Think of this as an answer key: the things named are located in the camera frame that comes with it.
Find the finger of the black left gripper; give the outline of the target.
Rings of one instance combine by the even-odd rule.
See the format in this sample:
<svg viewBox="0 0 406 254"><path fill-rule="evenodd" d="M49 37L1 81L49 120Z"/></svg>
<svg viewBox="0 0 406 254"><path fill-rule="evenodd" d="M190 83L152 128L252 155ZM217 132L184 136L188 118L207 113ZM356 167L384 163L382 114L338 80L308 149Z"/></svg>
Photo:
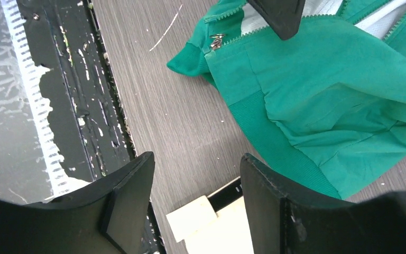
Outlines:
<svg viewBox="0 0 406 254"><path fill-rule="evenodd" d="M300 27L305 0L248 0L281 40L294 37Z"/></svg>

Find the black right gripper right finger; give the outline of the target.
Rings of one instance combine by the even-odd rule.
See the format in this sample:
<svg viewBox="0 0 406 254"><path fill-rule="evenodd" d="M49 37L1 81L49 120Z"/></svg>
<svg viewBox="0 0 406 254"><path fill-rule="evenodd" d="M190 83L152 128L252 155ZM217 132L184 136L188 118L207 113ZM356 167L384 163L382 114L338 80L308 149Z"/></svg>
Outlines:
<svg viewBox="0 0 406 254"><path fill-rule="evenodd" d="M241 184L255 253L406 253L406 192L336 199L247 153Z"/></svg>

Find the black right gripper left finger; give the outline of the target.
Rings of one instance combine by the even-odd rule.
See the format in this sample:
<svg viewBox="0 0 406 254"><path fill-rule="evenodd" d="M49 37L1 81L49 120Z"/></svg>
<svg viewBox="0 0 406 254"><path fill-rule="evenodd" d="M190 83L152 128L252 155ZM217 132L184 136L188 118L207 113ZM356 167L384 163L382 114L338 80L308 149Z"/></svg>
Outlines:
<svg viewBox="0 0 406 254"><path fill-rule="evenodd" d="M0 199L0 253L140 253L154 169L148 151L48 203Z"/></svg>

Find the green varsity jacket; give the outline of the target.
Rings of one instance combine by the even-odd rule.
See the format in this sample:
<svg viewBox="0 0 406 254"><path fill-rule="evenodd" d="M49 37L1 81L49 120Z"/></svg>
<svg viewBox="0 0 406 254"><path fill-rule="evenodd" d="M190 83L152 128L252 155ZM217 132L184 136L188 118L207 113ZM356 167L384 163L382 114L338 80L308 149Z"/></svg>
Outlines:
<svg viewBox="0 0 406 254"><path fill-rule="evenodd" d="M220 93L265 162L346 199L406 156L406 1L306 1L281 40L248 1L219 1L168 68Z"/></svg>

